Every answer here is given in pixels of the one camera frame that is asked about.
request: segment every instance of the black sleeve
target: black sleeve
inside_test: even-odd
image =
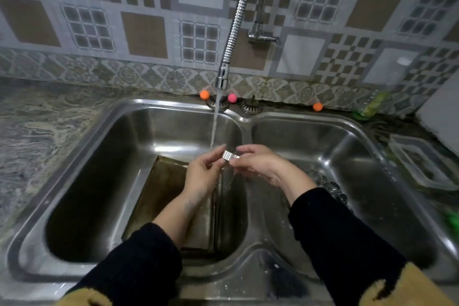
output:
[[[158,225],[148,223],[117,246],[67,294],[95,289],[114,305],[166,305],[182,271],[180,251]]]
[[[406,259],[325,189],[298,197],[289,220],[337,305],[358,305],[365,290],[380,279],[386,286],[378,297],[392,292]]]

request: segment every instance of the wall-mounted tap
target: wall-mounted tap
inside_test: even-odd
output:
[[[279,42],[277,37],[269,36],[263,31],[263,11],[265,0],[259,0],[257,5],[257,18],[255,23],[250,28],[248,36],[250,42]],[[236,13],[229,30],[228,38],[226,40],[223,56],[220,62],[219,74],[215,80],[215,88],[226,90],[228,85],[228,76],[230,74],[230,61],[233,55],[234,47],[236,46],[237,36],[239,29],[244,18],[244,11],[246,10],[247,0],[238,0],[236,5]]]

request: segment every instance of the double basin sink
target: double basin sink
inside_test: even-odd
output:
[[[190,162],[209,150],[213,112],[194,98],[128,100],[82,138],[0,247],[0,296],[52,303],[123,240],[158,156]],[[338,115],[238,106],[220,113],[215,145],[264,144],[332,181],[354,215],[439,285],[457,283],[457,246],[425,199],[400,178],[377,142]],[[295,241],[283,193],[223,169],[211,249],[184,252],[178,300],[330,301]]]

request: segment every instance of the sink rim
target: sink rim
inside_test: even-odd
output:
[[[203,101],[198,101],[193,97],[170,97],[162,99],[126,99],[114,103],[106,111],[104,111],[95,124],[82,136],[75,148],[62,162],[61,166],[53,172],[45,185],[38,191],[34,198],[25,206],[20,216],[7,232],[9,236],[3,237],[3,242],[0,246],[0,256],[4,256],[2,261],[3,269],[0,269],[0,281],[6,282],[0,284],[0,295],[11,295],[21,297],[11,288],[12,284],[20,284],[22,287],[28,286],[32,290],[43,288],[51,294],[59,292],[61,289],[60,283],[72,284],[86,274],[95,264],[78,264],[68,263],[68,265],[83,265],[80,269],[81,274],[67,275],[65,280],[56,278],[50,275],[35,275],[30,274],[20,266],[19,250],[22,246],[24,238],[30,233],[37,222],[42,219],[43,213],[47,208],[51,208],[53,203],[57,203],[59,199],[67,191],[69,185],[74,181],[75,177],[81,171],[87,160],[91,157],[94,150],[100,145],[103,138],[106,136],[113,124],[126,112],[132,112],[144,108],[156,109],[179,109],[184,111],[203,112],[212,114]],[[383,154],[382,146],[376,139],[367,134],[364,129],[355,121],[339,115],[328,113],[312,113],[295,109],[277,109],[266,108],[265,111],[256,116],[248,116],[242,112],[238,106],[231,106],[225,112],[220,113],[222,116],[231,118],[238,124],[241,129],[243,143],[251,141],[251,128],[253,125],[262,120],[306,120],[316,121],[319,123],[330,123],[334,126],[339,123],[348,129],[351,129],[359,139],[364,141],[366,147],[369,147],[371,153],[379,159],[379,161],[389,170],[389,172],[397,181],[397,190],[400,191],[404,200],[412,209],[418,220],[425,229],[435,238],[438,247],[442,249],[448,257],[459,267],[459,249],[457,244],[449,237],[445,230],[439,215],[430,206],[427,200],[411,189],[410,185],[400,176],[399,172],[387,162]],[[251,232],[251,214],[249,205],[249,194],[246,190],[247,210],[248,210],[248,227],[245,237],[240,246],[226,259],[217,262],[207,267],[184,267],[182,277],[203,278],[208,279],[219,274],[230,273],[238,264],[250,255],[257,248],[265,247],[262,244],[251,244],[252,240],[248,239]]]

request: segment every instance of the marbled countertop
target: marbled countertop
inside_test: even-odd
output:
[[[102,111],[122,99],[158,95],[170,96],[131,88],[0,78],[0,232],[14,222]],[[383,144],[390,133],[434,141],[413,121],[380,117],[365,123],[364,128]],[[436,146],[455,159],[439,143]],[[446,203],[456,201],[455,196],[443,192],[429,195]]]

